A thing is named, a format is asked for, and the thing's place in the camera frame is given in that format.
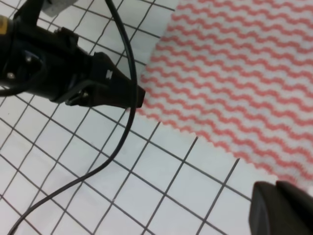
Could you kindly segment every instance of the wavy striped cloth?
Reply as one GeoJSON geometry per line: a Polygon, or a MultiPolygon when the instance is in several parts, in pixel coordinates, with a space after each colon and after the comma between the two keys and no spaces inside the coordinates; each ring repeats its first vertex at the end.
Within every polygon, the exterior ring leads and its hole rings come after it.
{"type": "Polygon", "coordinates": [[[312,0],[182,0],[141,85],[147,117],[312,184],[312,0]]]}

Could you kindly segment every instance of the black cable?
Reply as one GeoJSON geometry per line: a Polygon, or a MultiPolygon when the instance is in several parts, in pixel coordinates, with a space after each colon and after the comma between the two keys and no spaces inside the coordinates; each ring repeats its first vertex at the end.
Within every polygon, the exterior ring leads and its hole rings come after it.
{"type": "Polygon", "coordinates": [[[32,87],[36,87],[46,78],[47,69],[45,66],[45,62],[42,61],[41,69],[35,73],[31,78],[23,84],[19,84],[18,86],[12,87],[10,89],[1,90],[0,97],[7,97],[17,95],[23,92],[26,92],[32,87]]]}
{"type": "Polygon", "coordinates": [[[118,31],[121,34],[124,46],[125,46],[125,51],[127,54],[127,58],[128,58],[128,62],[129,62],[129,69],[130,69],[130,73],[131,73],[131,80],[132,80],[132,95],[131,95],[131,110],[130,110],[130,115],[128,118],[128,122],[127,125],[125,127],[125,131],[121,137],[121,140],[119,141],[116,149],[114,150],[114,152],[112,153],[112,155],[101,165],[99,166],[97,169],[87,173],[86,175],[70,182],[69,184],[63,186],[62,188],[56,190],[54,193],[50,194],[49,196],[47,196],[46,198],[44,198],[43,200],[37,202],[35,205],[33,205],[32,207],[30,207],[19,219],[18,221],[14,224],[14,226],[12,227],[12,229],[10,230],[8,235],[13,235],[15,233],[15,231],[17,230],[18,226],[26,219],[26,217],[32,213],[36,208],[38,208],[39,206],[41,206],[42,204],[44,204],[45,202],[49,201],[50,199],[52,199],[53,197],[59,195],[61,192],[67,190],[68,188],[88,179],[89,177],[97,174],[98,172],[100,172],[101,170],[103,170],[104,168],[106,168],[112,161],[113,159],[116,157],[116,155],[118,154],[118,152],[121,150],[130,130],[131,130],[131,126],[133,124],[134,121],[134,117],[136,114],[136,104],[137,104],[137,99],[138,99],[138,91],[137,91],[137,73],[136,73],[136,66],[135,66],[135,59],[134,59],[134,54],[132,51],[132,47],[131,47],[131,43],[129,41],[129,38],[127,36],[125,27],[123,25],[123,22],[112,2],[112,0],[105,0],[109,10],[111,11],[111,14],[113,16],[113,19],[115,20],[116,26],[118,28],[118,31]]]}

